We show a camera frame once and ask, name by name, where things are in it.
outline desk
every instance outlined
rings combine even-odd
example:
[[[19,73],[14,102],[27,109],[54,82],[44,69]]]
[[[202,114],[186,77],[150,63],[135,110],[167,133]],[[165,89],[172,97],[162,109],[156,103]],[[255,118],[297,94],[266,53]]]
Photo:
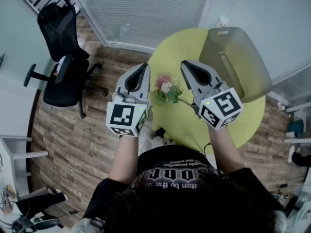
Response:
[[[15,173],[14,160],[34,158],[48,155],[47,151],[38,151],[31,153],[13,153],[7,144],[5,139],[13,141],[32,141],[32,138],[18,137],[18,136],[1,136],[0,135],[0,167],[5,185],[11,185],[15,194],[18,194],[16,186],[16,179],[25,178],[30,176],[31,173]]]
[[[172,34],[156,48],[148,61],[151,69],[151,89],[158,74],[168,73],[179,77],[183,90],[181,98],[189,103],[193,94],[187,89],[180,71],[183,60],[199,61],[203,44],[207,37],[207,29],[187,29]],[[174,139],[180,144],[197,151],[203,151],[210,141],[207,124],[199,119],[194,111],[184,103],[160,104],[150,96],[154,114],[152,129],[163,128],[165,137]],[[228,126],[236,147],[246,143],[258,129],[265,109],[265,97],[244,104],[244,111],[238,119]],[[212,154],[212,147],[206,147],[206,153]]]

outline yellow-green round table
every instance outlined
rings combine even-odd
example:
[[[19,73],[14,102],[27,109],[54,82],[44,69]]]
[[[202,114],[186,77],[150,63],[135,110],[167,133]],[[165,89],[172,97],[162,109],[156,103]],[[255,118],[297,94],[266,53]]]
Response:
[[[171,74],[179,78],[180,88],[183,90],[181,98],[192,103],[193,94],[187,89],[180,71],[180,63],[183,60],[199,61],[207,33],[207,29],[187,29],[174,33],[161,42],[148,61],[151,69],[151,91],[159,74]],[[149,98],[154,114],[153,130],[163,128],[166,131],[165,137],[190,149],[203,151],[204,146],[210,141],[207,123],[199,119],[193,109],[182,102],[163,104],[153,96]],[[229,124],[228,128],[236,147],[246,143],[256,132],[264,108],[265,97],[246,103],[238,119]],[[212,154],[212,151],[211,146],[206,147],[206,154]]]

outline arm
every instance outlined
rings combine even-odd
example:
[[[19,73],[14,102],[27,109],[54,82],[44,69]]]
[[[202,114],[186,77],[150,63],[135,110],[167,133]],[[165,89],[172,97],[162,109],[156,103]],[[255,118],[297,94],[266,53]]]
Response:
[[[7,215],[7,214],[10,214],[13,209],[12,209],[12,205],[11,205],[11,202],[9,201],[8,196],[5,194],[4,197],[5,197],[5,206],[2,207],[1,210],[3,211],[5,215]]]
[[[216,163],[220,170],[228,174],[245,167],[244,161],[235,147],[227,127],[216,131],[208,126],[208,132]]]
[[[130,184],[136,178],[138,161],[138,137],[120,138],[116,157],[109,173],[109,179]]]

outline blue object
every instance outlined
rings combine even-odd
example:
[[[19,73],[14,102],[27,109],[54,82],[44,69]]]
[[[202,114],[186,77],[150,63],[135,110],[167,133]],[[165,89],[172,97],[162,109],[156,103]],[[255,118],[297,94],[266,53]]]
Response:
[[[296,134],[302,134],[303,133],[303,120],[299,119],[295,122],[291,122],[288,125],[287,132],[295,131]]]

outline black t-shirt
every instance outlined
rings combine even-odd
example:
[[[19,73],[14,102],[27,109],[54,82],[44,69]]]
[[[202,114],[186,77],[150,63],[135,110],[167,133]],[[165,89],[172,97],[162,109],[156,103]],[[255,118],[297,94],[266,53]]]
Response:
[[[218,170],[211,166],[203,154],[179,145],[155,148],[138,158],[137,175],[144,176],[146,186],[157,190],[160,196],[195,196],[198,181],[203,174],[217,175]],[[265,200],[272,209],[283,210],[282,205],[266,190],[251,169],[240,169],[228,177]],[[84,217],[95,218],[106,202],[127,188],[135,189],[135,183],[126,185],[110,179],[100,182]]]

